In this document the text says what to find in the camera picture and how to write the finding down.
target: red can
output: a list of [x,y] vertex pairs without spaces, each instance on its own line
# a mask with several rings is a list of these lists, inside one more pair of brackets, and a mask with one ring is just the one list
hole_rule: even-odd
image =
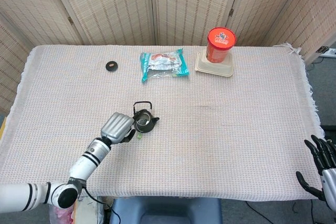
[[229,50],[235,45],[235,34],[226,27],[215,27],[208,34],[206,58],[213,63],[222,62]]

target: black cable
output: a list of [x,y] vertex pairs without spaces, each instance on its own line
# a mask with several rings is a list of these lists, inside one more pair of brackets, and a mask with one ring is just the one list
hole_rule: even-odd
[[311,199],[310,200],[310,203],[311,203],[311,208],[310,208],[310,214],[311,214],[311,221],[313,222],[313,224],[315,224],[315,220],[314,220],[314,215],[313,215],[313,200]]
[[320,60],[319,62],[313,62],[313,63],[314,63],[314,64],[320,64],[320,63],[323,62],[323,60],[324,60],[324,57],[322,57],[322,60]]
[[323,62],[323,60],[324,60],[324,57],[322,57],[322,60],[320,60],[319,62],[314,62],[314,61],[313,61],[313,62],[311,63],[311,65],[312,65],[311,69],[307,70],[307,72],[310,72],[311,70],[313,70],[313,69],[315,68],[315,64],[320,64],[320,63]]
[[294,210],[294,206],[296,205],[296,202],[294,202],[293,206],[292,206],[292,211],[295,213],[295,214],[298,214],[299,212],[295,211]]
[[245,202],[246,204],[247,204],[247,206],[249,207],[249,208],[251,208],[254,212],[256,212],[257,214],[259,214],[260,216],[262,216],[262,217],[264,217],[266,220],[268,220],[268,222],[269,223],[271,223],[271,224],[274,224],[273,222],[271,222],[266,216],[264,216],[264,215],[262,215],[261,213],[259,213],[256,209],[254,209],[252,206],[250,206],[249,204],[248,204],[248,202],[246,201]]
[[118,219],[119,219],[119,224],[121,224],[121,218],[120,218],[119,214],[117,214],[117,213],[113,210],[112,206],[110,206],[110,205],[107,204],[106,202],[102,202],[102,201],[99,201],[99,200],[93,198],[93,196],[88,192],[88,190],[86,189],[86,187],[84,187],[84,190],[85,190],[85,192],[87,193],[87,195],[88,195],[91,199],[93,199],[95,202],[98,202],[98,203],[103,204],[103,205],[107,205],[109,208],[111,208],[112,212],[118,217]]

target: white tablecloth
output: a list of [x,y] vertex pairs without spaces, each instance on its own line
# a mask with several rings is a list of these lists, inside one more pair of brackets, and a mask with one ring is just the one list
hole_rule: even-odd
[[[303,143],[323,136],[303,61],[282,47],[234,47],[230,78],[195,72],[141,83],[141,52],[159,46],[39,46],[28,57],[0,145],[0,183],[68,180],[113,112],[149,100],[160,117],[118,144],[88,180],[93,195],[309,199],[295,171],[321,187]],[[107,72],[114,60],[119,68]]]

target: floor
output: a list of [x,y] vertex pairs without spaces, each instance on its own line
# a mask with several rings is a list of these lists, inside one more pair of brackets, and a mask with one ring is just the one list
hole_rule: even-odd
[[2,122],[4,121],[5,116],[0,114],[0,128],[2,126]]
[[[318,106],[318,114],[322,125],[336,124],[336,59],[324,58],[321,63],[315,63],[307,67],[307,74],[310,84],[313,87],[313,98]],[[336,141],[334,132],[326,132],[326,135]],[[313,217],[318,223],[334,223],[334,213],[324,202],[313,200]],[[249,202],[258,212],[262,213],[274,224],[312,223],[311,201],[271,201],[271,202]],[[270,223],[259,214],[251,210],[244,201],[222,200],[223,223],[239,224],[263,224]],[[11,214],[1,214],[0,223],[3,224],[35,224],[49,223],[48,206],[41,205],[38,208],[28,211]]]

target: black joint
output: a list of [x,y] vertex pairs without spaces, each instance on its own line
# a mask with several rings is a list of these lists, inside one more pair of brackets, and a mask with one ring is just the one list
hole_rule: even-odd
[[108,147],[109,149],[111,149],[112,142],[111,142],[111,140],[109,140],[107,137],[105,137],[105,136],[103,136],[103,137],[98,137],[98,138],[96,138],[96,140],[102,141],[105,145],[107,145],[107,147]]
[[74,188],[67,188],[62,191],[58,197],[58,205],[60,208],[71,207],[78,197],[78,192]]
[[68,184],[74,185],[78,189],[78,191],[81,191],[82,188],[86,187],[86,180],[70,177],[68,180]]

